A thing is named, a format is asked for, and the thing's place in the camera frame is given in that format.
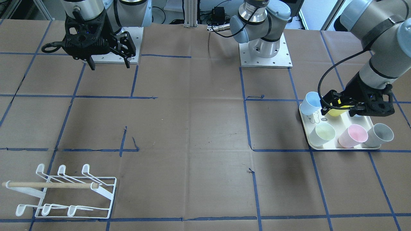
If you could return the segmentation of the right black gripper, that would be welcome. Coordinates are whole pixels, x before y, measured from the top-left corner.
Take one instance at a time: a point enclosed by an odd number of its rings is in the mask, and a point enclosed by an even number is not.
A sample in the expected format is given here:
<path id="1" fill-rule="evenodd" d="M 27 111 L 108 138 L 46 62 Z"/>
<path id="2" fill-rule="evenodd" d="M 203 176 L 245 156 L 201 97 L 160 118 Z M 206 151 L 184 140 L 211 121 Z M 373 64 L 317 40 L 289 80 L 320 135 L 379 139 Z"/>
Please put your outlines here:
<path id="1" fill-rule="evenodd" d="M 81 59 L 92 71 L 96 65 L 92 56 L 105 55 L 110 52 L 123 58 L 126 67 L 130 68 L 129 59 L 135 57 L 136 47 L 128 31 L 115 35 L 107 11 L 95 18 L 86 20 L 80 9 L 73 9 L 74 17 L 66 16 L 66 36 L 63 50 L 74 59 Z"/>

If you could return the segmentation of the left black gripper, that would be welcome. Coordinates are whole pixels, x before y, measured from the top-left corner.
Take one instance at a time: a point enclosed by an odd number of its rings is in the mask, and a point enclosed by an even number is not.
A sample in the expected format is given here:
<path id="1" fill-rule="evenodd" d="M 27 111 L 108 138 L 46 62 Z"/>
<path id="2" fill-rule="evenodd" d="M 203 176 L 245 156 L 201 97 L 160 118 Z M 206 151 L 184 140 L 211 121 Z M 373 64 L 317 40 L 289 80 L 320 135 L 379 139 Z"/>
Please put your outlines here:
<path id="1" fill-rule="evenodd" d="M 325 96 L 320 94 L 320 105 L 321 111 L 341 111 L 344 110 L 343 105 L 350 105 L 350 117 L 386 117 L 395 113 L 392 85 L 384 85 L 383 89 L 372 88 L 361 80 L 359 73 L 348 82 L 341 93 L 330 90 Z"/>

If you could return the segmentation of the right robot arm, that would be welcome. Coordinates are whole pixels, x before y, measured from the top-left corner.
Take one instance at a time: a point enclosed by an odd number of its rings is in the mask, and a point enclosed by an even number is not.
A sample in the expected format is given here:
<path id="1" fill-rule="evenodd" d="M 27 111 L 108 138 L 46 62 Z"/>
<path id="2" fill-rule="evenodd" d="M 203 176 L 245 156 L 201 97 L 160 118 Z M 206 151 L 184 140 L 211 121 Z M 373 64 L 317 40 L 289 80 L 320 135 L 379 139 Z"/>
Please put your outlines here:
<path id="1" fill-rule="evenodd" d="M 95 69 L 93 56 L 115 54 L 127 68 L 137 45 L 129 28 L 152 24 L 150 0 L 62 0 L 66 12 L 63 50 Z"/>

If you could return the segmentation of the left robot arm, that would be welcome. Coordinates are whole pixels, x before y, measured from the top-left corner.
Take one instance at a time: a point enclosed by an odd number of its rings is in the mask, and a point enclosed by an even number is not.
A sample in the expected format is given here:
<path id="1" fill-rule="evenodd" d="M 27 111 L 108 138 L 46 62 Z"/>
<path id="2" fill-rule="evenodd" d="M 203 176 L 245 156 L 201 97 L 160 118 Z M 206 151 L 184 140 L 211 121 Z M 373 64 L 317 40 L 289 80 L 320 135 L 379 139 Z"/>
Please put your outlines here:
<path id="1" fill-rule="evenodd" d="M 330 68 L 320 78 L 317 94 L 322 115 L 330 111 L 348 111 L 350 116 L 389 116 L 393 107 L 392 84 L 410 70 L 410 1 L 353 0 L 336 22 L 361 41 L 363 54 L 373 51 L 367 64 L 338 93 L 320 93 Z M 279 0 L 245 0 L 230 19 L 232 36 L 238 43 L 263 45 L 257 51 L 263 58 L 276 55 L 274 50 L 287 24 L 291 10 Z"/>

